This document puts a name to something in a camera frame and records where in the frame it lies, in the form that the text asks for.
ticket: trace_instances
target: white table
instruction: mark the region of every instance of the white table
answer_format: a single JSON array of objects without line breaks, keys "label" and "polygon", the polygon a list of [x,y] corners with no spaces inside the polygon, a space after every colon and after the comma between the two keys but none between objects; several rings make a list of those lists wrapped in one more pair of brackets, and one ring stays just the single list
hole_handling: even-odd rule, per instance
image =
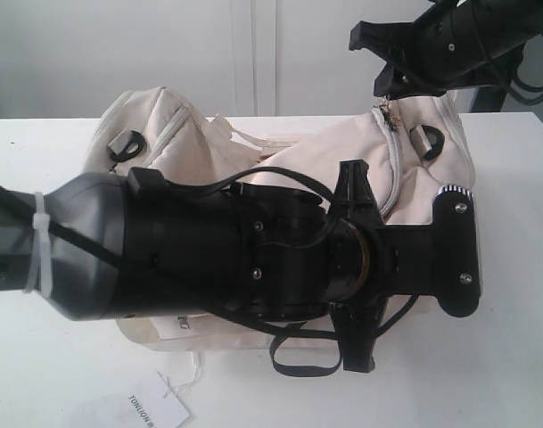
[{"label": "white table", "polygon": [[[257,135],[341,119],[233,122]],[[463,120],[478,174],[478,312],[408,317],[377,342],[368,375],[297,380],[276,374],[264,350],[209,353],[184,396],[190,426],[543,427],[543,126],[531,113]],[[0,184],[49,192],[73,178],[95,123],[0,120]],[[38,296],[0,293],[0,428],[59,426],[78,403],[148,368],[173,383],[192,374],[186,354],[135,345],[112,321],[76,324]]]}]

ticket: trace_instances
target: paper tag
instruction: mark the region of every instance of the paper tag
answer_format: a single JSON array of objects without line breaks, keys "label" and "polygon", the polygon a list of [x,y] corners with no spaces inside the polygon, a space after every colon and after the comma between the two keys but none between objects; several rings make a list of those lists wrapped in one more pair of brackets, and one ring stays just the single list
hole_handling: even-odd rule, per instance
[{"label": "paper tag", "polygon": [[160,375],[151,373],[124,394],[79,406],[63,428],[177,428],[189,416]]}]

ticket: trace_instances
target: white bag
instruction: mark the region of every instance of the white bag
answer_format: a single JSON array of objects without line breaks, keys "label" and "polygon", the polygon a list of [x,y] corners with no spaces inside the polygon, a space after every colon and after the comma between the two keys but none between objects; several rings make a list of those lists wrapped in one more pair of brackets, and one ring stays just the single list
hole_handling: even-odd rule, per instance
[{"label": "white bag", "polygon": [[[142,134],[146,147],[133,159],[115,165],[111,154],[127,147],[130,131]],[[233,133],[243,141],[233,141]],[[382,103],[318,135],[297,143],[298,139],[259,139],[234,129],[223,117],[208,122],[171,89],[128,91],[104,113],[85,171],[126,174],[139,166],[159,169],[166,179],[179,184],[204,185],[260,162],[260,166],[301,172],[333,190],[339,162],[362,159],[370,165],[368,179],[389,224],[430,223],[432,200],[443,185],[473,187],[474,170],[465,135],[447,95]],[[436,147],[441,150],[433,158]],[[269,173],[258,173],[245,181],[299,187],[289,178]],[[392,298],[388,313],[404,301]],[[430,298],[418,302],[417,312],[424,312],[430,302]],[[273,339],[212,315],[122,319],[118,325],[128,339],[154,350],[267,348]],[[328,317],[310,321],[306,328],[332,329]],[[329,341],[292,339],[284,346],[332,345]]]}]

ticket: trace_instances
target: screw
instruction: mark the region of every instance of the screw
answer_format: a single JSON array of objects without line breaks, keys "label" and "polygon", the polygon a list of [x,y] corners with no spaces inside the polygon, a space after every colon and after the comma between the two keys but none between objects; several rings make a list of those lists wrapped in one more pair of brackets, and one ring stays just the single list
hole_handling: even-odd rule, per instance
[{"label": "screw", "polygon": [[251,272],[251,276],[253,276],[253,279],[255,280],[261,279],[261,277],[263,276],[263,274],[261,273],[261,269],[259,269],[258,267],[253,269],[253,272]]},{"label": "screw", "polygon": [[459,203],[458,205],[456,205],[456,211],[459,214],[465,214],[467,212],[467,205],[465,205],[464,203]]},{"label": "screw", "polygon": [[459,282],[461,284],[469,285],[470,283],[473,282],[473,277],[469,274],[461,274],[459,276]]}]

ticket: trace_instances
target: zip tie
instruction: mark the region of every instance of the zip tie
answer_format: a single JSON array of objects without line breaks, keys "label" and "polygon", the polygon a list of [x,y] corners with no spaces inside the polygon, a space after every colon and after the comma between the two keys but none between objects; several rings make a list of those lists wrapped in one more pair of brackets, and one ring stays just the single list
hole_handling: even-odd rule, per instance
[{"label": "zip tie", "polygon": [[36,210],[33,215],[33,246],[31,249],[31,264],[29,265],[28,281],[23,292],[32,292],[39,279],[39,291],[48,299],[53,290],[53,270],[51,266],[51,241],[49,239],[49,223],[51,218],[45,212],[45,198],[39,192],[35,193]]}]

